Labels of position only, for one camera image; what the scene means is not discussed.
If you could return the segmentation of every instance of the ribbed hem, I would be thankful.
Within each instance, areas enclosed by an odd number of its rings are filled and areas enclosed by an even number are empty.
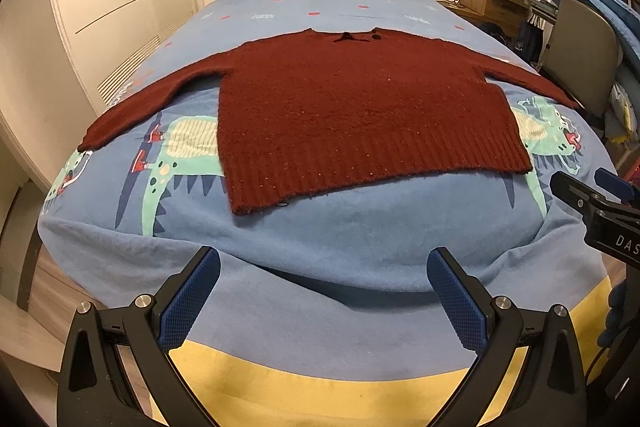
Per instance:
[[[376,137],[316,140],[267,156],[226,155],[226,186],[235,214],[247,214],[303,194],[378,182],[397,176],[532,169],[517,125],[484,134],[388,132]]]

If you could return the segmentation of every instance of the bed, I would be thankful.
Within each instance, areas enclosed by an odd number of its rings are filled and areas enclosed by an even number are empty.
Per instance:
[[[309,27],[400,30],[528,68],[434,0],[216,0],[111,103],[208,55]],[[432,248],[447,247],[518,306],[565,304],[585,363],[607,312],[602,258],[548,188],[558,170],[594,186],[596,169],[613,170],[606,150],[576,112],[487,81],[510,103],[529,174],[398,178],[235,216],[216,156],[220,79],[209,77],[108,146],[74,153],[47,195],[40,235],[62,270],[109,307],[154,293],[201,245],[221,252],[220,281],[171,356],[223,426],[425,425],[474,358],[431,291]],[[485,420],[503,406],[523,355]]]

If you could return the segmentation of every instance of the beige chair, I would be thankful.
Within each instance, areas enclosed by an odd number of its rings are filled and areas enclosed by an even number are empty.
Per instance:
[[[561,0],[542,55],[543,74],[589,116],[601,119],[621,61],[622,49],[609,23],[577,0]]]

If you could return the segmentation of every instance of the louvered vent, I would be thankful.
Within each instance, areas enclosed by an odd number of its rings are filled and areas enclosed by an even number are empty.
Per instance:
[[[193,15],[193,12],[189,12],[189,14],[186,17],[183,17],[179,21],[176,21],[173,24],[168,25],[164,30],[160,32],[160,40],[164,42],[164,40],[168,39],[171,35],[174,34],[174,32],[180,26],[182,26],[185,22],[187,22],[192,15]]]
[[[122,84],[128,80],[142,61],[151,55],[159,45],[160,39],[158,39],[158,37],[154,37],[119,65],[116,70],[113,71],[113,73],[111,73],[107,79],[100,84],[100,86],[98,86],[100,97],[106,105],[109,105],[111,99],[122,87]]]

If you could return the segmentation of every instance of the red sweater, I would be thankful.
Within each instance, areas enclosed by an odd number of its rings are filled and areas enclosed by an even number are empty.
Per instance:
[[[236,214],[395,176],[530,171],[506,97],[485,75],[576,107],[538,74],[452,42],[305,30],[169,74],[101,115],[78,150],[104,146],[214,73],[223,75],[218,149]]]

